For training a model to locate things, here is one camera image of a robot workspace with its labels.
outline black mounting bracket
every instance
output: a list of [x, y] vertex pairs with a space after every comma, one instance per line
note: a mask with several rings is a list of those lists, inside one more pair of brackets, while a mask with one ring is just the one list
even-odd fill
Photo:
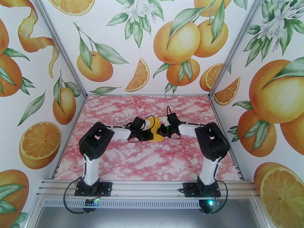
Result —
[[92, 186], [89, 186], [81, 180], [77, 183], [74, 195], [82, 197], [110, 197], [112, 186], [112, 182], [99, 182], [99, 180]]

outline halved orange illustration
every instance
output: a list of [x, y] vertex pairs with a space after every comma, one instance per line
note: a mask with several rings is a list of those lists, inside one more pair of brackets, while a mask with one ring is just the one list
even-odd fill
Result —
[[149, 81], [150, 71], [147, 63], [140, 58], [138, 61], [135, 74], [131, 79], [130, 83], [127, 85], [125, 91], [134, 92], [143, 88]]
[[227, 88], [215, 93], [214, 100], [216, 101], [216, 103], [218, 103], [219, 105], [228, 105], [229, 103], [231, 103], [239, 90], [240, 79], [241, 77], [238, 77]]

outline marble-patterned mat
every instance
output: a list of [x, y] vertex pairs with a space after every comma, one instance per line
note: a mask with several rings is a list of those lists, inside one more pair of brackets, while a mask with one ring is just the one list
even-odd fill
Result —
[[[166, 116], [169, 105], [181, 121], [207, 124], [216, 122], [207, 96], [89, 96], [64, 152], [55, 179], [75, 180], [83, 174], [79, 153], [80, 138], [97, 121], [121, 126], [136, 116]], [[196, 180], [203, 155], [196, 138], [165, 138], [158, 142], [130, 143], [113, 140], [100, 158], [101, 180], [192, 181]], [[220, 163], [216, 178], [238, 181], [235, 165], [228, 154]]]

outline orange peel illustration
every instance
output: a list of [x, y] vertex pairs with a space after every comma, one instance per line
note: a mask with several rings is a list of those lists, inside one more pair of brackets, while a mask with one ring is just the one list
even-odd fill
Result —
[[31, 12], [30, 15], [25, 18], [22, 23], [18, 27], [18, 37], [19, 41], [26, 52], [36, 52], [39, 49], [46, 48], [47, 46], [53, 46], [52, 51], [52, 60], [49, 63], [49, 74], [51, 78], [53, 78], [52, 69], [55, 61], [58, 58], [59, 52], [54, 44], [54, 41], [48, 37], [30, 37], [34, 25], [37, 23], [38, 15], [33, 6], [33, 4], [29, 0], [0, 0], [0, 4], [2, 6], [12, 8], [12, 7], [30, 7]]

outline yellow sponge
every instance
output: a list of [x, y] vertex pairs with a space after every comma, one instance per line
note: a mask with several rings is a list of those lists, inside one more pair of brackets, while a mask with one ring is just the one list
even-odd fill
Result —
[[[153, 117], [148, 118], [148, 120], [151, 122], [151, 124], [153, 124], [153, 122], [154, 122]], [[155, 124], [154, 124], [154, 127], [151, 129], [151, 132], [153, 133], [153, 140], [150, 140], [151, 142], [163, 141], [164, 140], [163, 136], [160, 136], [159, 134], [156, 133], [157, 129], [160, 126], [161, 126], [161, 123], [159, 122], [159, 118], [155, 117]]]

